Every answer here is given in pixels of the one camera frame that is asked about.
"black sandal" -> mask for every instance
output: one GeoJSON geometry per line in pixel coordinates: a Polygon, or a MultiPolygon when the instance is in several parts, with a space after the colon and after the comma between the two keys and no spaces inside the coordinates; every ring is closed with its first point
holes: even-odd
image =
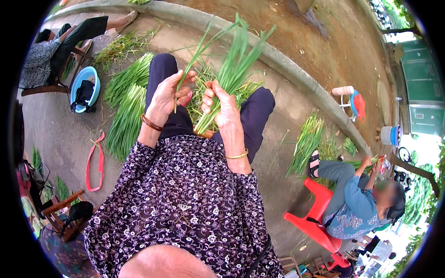
{"type": "Polygon", "coordinates": [[[312,177],[312,178],[316,178],[315,171],[318,169],[318,166],[320,165],[320,161],[314,167],[311,167],[311,163],[315,162],[317,160],[320,160],[320,157],[318,156],[318,150],[315,150],[312,153],[311,157],[309,158],[309,176],[312,177]]]}

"green building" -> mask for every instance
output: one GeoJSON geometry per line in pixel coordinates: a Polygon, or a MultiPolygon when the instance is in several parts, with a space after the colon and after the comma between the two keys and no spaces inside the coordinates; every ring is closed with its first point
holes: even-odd
{"type": "Polygon", "coordinates": [[[443,137],[444,92],[431,51],[423,40],[400,44],[405,52],[400,62],[408,97],[410,132],[443,137]]]}

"blue floral shirt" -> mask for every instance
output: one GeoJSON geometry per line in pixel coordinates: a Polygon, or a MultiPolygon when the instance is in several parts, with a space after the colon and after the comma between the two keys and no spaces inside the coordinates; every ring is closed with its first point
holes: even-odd
{"type": "Polygon", "coordinates": [[[51,73],[51,58],[60,44],[60,40],[55,39],[33,44],[29,48],[20,74],[19,88],[30,89],[45,85],[51,73]]]}
{"type": "MultiPolygon", "coordinates": [[[[369,233],[380,223],[372,190],[358,188],[359,176],[352,176],[344,187],[345,204],[326,228],[335,238],[351,239],[369,233]]],[[[325,224],[335,213],[324,215],[325,224]]]]}

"blue plastic basin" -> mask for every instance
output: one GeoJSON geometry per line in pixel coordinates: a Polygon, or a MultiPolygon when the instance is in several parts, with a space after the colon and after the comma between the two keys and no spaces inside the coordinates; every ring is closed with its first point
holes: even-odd
{"type": "MultiPolygon", "coordinates": [[[[101,81],[99,80],[99,77],[97,76],[96,69],[93,67],[86,67],[83,68],[79,73],[77,74],[76,78],[74,79],[73,86],[71,87],[71,96],[70,101],[71,104],[76,100],[76,93],[77,89],[81,86],[83,80],[88,80],[90,76],[94,75],[96,81],[94,85],[93,94],[91,95],[91,98],[89,100],[88,106],[92,106],[99,96],[99,92],[101,90],[101,81]]],[[[76,112],[82,113],[86,110],[86,107],[83,105],[76,105],[76,112]]]]}

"knee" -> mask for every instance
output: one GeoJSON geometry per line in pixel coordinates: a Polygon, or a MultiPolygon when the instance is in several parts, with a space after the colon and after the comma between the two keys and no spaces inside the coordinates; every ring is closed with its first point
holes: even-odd
{"type": "Polygon", "coordinates": [[[356,169],[349,163],[344,162],[344,164],[344,175],[347,177],[352,177],[355,174],[356,169]]]}
{"type": "Polygon", "coordinates": [[[269,104],[272,110],[274,109],[275,98],[269,89],[266,89],[265,87],[259,87],[254,94],[256,97],[260,98],[262,102],[269,104]]]}
{"type": "Polygon", "coordinates": [[[151,60],[152,63],[175,63],[176,59],[173,57],[173,55],[168,53],[161,53],[157,54],[153,57],[151,60]]]}

